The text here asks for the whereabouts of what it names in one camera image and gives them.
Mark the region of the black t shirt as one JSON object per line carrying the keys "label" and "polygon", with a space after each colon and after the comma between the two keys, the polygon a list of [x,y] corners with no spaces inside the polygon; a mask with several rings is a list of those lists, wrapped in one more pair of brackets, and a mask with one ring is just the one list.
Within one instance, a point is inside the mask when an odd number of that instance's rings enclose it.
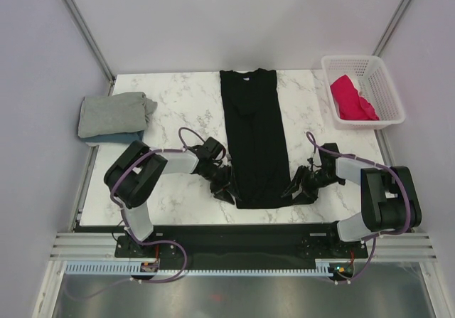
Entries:
{"label": "black t shirt", "polygon": [[291,205],[291,177],[277,93],[277,72],[220,71],[228,151],[241,209]]}

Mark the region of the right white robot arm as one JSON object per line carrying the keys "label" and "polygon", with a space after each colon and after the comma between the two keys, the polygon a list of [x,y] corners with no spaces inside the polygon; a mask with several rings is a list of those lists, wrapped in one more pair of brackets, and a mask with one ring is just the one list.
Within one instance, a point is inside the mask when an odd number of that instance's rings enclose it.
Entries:
{"label": "right white robot arm", "polygon": [[319,190],[347,181],[360,187],[360,212],[336,223],[336,232],[326,238],[327,251],[336,257],[351,248],[351,242],[382,234],[399,235],[422,222],[422,211],[410,170],[406,166],[385,166],[373,161],[341,154],[336,143],[316,145],[321,162],[300,166],[282,197],[292,203],[310,205]]}

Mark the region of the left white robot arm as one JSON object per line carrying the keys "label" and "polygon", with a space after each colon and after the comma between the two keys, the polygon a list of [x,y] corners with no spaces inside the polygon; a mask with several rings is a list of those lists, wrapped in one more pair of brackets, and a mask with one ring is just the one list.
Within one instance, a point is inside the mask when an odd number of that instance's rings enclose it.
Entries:
{"label": "left white robot arm", "polygon": [[232,167],[224,165],[226,149],[209,137],[202,144],[181,149],[153,149],[132,142],[104,176],[111,200],[120,207],[131,247],[140,256],[155,251],[156,239],[147,200],[159,179],[167,174],[196,174],[210,182],[217,200],[235,204],[240,199]]}

